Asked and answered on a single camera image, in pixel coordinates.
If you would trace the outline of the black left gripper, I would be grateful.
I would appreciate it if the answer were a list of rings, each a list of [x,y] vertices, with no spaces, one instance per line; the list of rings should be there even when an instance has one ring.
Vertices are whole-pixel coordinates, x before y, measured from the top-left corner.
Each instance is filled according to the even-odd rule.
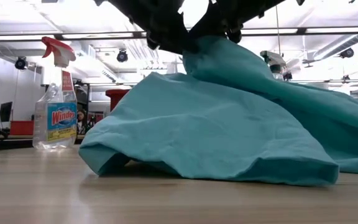
[[[146,31],[147,45],[152,50],[181,54],[197,52],[198,46],[190,37],[178,10],[183,0],[109,0],[121,13]]]

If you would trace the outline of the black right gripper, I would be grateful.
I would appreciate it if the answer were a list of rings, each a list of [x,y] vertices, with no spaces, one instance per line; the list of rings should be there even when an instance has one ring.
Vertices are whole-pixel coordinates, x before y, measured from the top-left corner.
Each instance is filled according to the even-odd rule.
[[[226,37],[238,44],[242,39],[243,24],[284,0],[216,0],[209,1],[203,17],[191,28],[189,35],[197,39],[207,35]]]

